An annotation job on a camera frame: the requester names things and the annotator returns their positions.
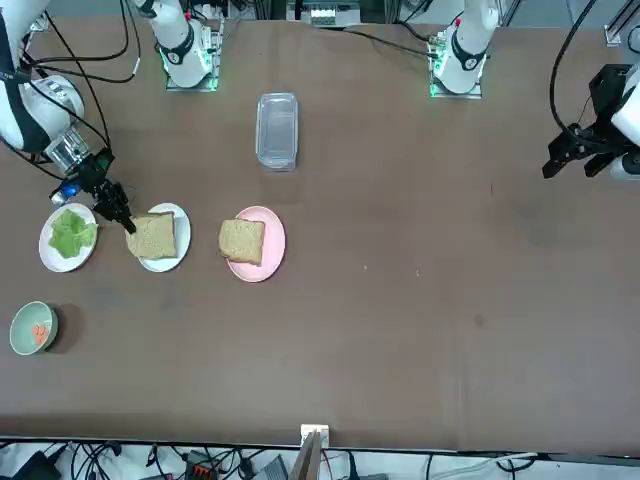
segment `white plate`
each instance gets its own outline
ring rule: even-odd
[[[159,260],[148,260],[146,258],[138,258],[144,268],[150,272],[168,272],[176,268],[182,261],[189,250],[191,243],[191,224],[186,212],[173,203],[161,203],[156,205],[149,213],[165,213],[173,212],[173,225],[176,235],[176,252],[178,256],[175,258],[161,258]]]
[[[62,215],[65,210],[71,210],[72,212],[77,213],[87,223],[97,223],[96,217],[93,216],[93,212],[79,203],[63,205],[49,216],[40,231],[38,250],[40,251],[40,259],[44,266],[52,272],[58,273],[70,272],[80,267],[91,256],[91,252],[93,252],[93,249],[96,246],[96,241],[98,240],[98,234],[96,233],[96,238],[93,240],[93,244],[91,244],[90,247],[82,247],[80,249],[80,255],[73,258],[62,258],[62,255],[60,255],[55,248],[49,246],[49,240],[51,240],[51,235],[53,235],[53,222],[56,218]]]

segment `blue light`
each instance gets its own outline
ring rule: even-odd
[[[62,187],[62,191],[64,192],[65,196],[69,198],[75,196],[75,194],[78,193],[79,188],[77,185],[69,184]]]

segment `white cable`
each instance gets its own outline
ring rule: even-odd
[[[507,460],[517,460],[519,458],[537,457],[537,456],[538,456],[537,453],[529,452],[529,453],[517,453],[515,455],[505,455],[503,457],[487,458],[486,460],[483,460],[482,462],[478,462],[475,465],[471,465],[470,467],[456,468],[455,470],[448,470],[446,472],[436,473],[434,475],[431,475],[431,478],[429,480],[442,480],[443,478],[449,478],[455,475],[464,475],[466,473],[473,473],[478,470],[482,470],[484,467],[486,467],[491,463],[497,463],[497,462],[502,462]]]

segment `floor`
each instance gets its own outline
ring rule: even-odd
[[[23,465],[24,462],[37,450],[45,450],[51,444],[22,444],[12,445],[0,451],[0,476],[10,476]],[[51,455],[58,446],[51,448],[47,454]],[[75,446],[69,446],[60,456],[56,466],[63,474],[64,480],[71,479],[71,459]],[[107,453],[101,457],[101,466],[108,474],[111,480],[138,480],[149,477],[155,478],[159,475],[156,465],[146,467],[149,446],[133,446],[128,445],[123,448],[122,454],[116,459],[112,453]],[[180,448],[181,452],[188,452],[191,448]],[[224,449],[210,448],[211,456],[223,452]],[[254,453],[255,450],[247,449],[243,451],[245,457]],[[296,452],[291,450],[268,450],[256,455],[252,460],[254,471],[258,472],[271,462],[277,455],[282,455],[284,465],[287,471],[291,471],[296,458]],[[160,448],[158,452],[159,461],[163,473],[166,478],[173,473],[177,478],[184,471],[184,463],[182,460],[168,447]],[[75,463],[76,475],[78,469],[85,460],[86,455],[78,453]],[[347,453],[344,451],[327,451],[327,459],[331,465],[331,472],[326,467],[326,462],[320,466],[319,480],[338,480],[348,477],[349,460]],[[371,453],[371,452],[355,452],[354,459],[358,474],[363,477],[365,475],[374,475],[384,473],[389,480],[421,480],[425,477],[425,470],[428,455],[423,454],[392,454],[392,453]],[[432,461],[430,469],[430,480],[444,478],[440,473],[449,472],[454,469],[469,467],[482,462],[483,459],[465,458],[465,457],[449,457],[436,456]],[[522,461],[514,460],[515,465],[522,464]],[[228,460],[224,462],[224,468],[228,469]],[[84,478],[85,471],[80,472],[79,478]],[[558,463],[549,461],[537,461],[533,466],[522,472],[518,472],[516,477],[518,480],[632,480],[640,476],[640,469],[637,467],[609,466],[609,465],[584,465],[576,463]],[[494,463],[487,465],[477,473],[462,476],[446,475],[448,478],[465,480],[508,480],[510,475],[499,470]],[[240,480],[238,475],[219,477],[221,480]]]

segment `light green bowl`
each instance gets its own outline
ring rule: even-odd
[[[36,343],[33,336],[32,328],[34,325],[45,325],[49,330],[47,338],[41,345]],[[31,302],[22,307],[13,317],[9,330],[9,341],[11,348],[18,355],[33,355],[46,350],[56,338],[57,333],[58,317],[56,317],[56,312],[46,303]]]

